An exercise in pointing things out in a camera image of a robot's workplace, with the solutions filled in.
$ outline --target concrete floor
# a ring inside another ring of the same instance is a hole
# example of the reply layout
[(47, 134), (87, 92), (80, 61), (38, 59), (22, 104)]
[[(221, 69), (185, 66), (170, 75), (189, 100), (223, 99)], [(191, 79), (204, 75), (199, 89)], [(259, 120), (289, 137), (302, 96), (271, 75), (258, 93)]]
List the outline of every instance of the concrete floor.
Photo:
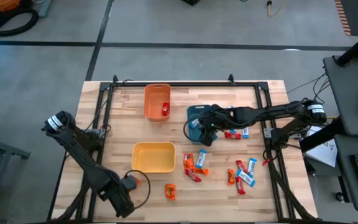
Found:
[[(274, 7), (281, 3), (274, 0)], [(0, 40), (96, 42), (108, 0), (54, 1), (49, 16), (30, 31)], [(358, 37), (344, 34), (334, 0), (287, 0), (273, 18), (265, 2), (115, 0), (103, 42), (323, 46), (325, 51), (151, 49), (102, 47), (92, 80), (284, 80), (287, 90), (320, 76), (322, 59)], [(14, 27), (28, 19), (18, 16)], [(40, 128), (51, 114), (75, 114), (93, 47), (0, 46), (0, 141), (32, 151), (14, 158), (0, 189), (0, 219), (9, 223), (47, 218), (64, 150)], [(313, 97), (313, 85), (289, 94)], [(338, 115), (331, 90), (321, 94), (329, 116)], [(18, 172), (15, 179), (10, 172)], [(310, 179), (314, 187), (314, 177)], [(351, 204), (334, 201), (335, 178), (318, 178), (319, 217), (358, 221)]]

